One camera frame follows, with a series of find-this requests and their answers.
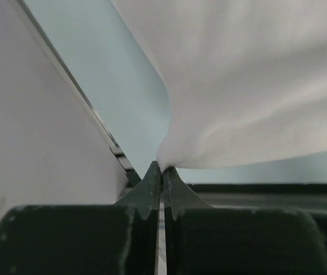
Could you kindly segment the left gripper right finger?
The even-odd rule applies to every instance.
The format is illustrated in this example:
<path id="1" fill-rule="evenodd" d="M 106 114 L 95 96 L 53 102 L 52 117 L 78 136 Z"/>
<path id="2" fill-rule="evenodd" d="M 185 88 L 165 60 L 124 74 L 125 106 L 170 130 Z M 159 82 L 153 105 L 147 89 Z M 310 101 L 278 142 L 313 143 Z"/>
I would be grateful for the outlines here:
<path id="1" fill-rule="evenodd" d="M 327 274 L 327 245 L 298 209 L 215 208 L 163 172 L 168 274 Z"/>

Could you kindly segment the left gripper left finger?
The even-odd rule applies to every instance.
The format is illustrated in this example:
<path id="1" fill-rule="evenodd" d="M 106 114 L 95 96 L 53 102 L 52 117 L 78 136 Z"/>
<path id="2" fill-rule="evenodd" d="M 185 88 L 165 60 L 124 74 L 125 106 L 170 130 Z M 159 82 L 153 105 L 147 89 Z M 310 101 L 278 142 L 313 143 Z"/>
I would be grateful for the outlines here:
<path id="1" fill-rule="evenodd" d="M 0 274 L 156 274 L 161 173 L 112 205 L 21 205 L 0 220 Z"/>

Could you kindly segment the white t shirt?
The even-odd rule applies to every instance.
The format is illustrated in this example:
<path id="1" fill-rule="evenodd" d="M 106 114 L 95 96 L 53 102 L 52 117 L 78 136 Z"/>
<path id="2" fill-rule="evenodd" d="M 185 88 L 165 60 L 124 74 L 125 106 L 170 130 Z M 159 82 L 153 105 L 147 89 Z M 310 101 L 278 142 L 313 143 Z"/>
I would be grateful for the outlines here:
<path id="1" fill-rule="evenodd" d="M 327 1 L 114 1 L 168 92 L 162 170 L 327 151 Z"/>

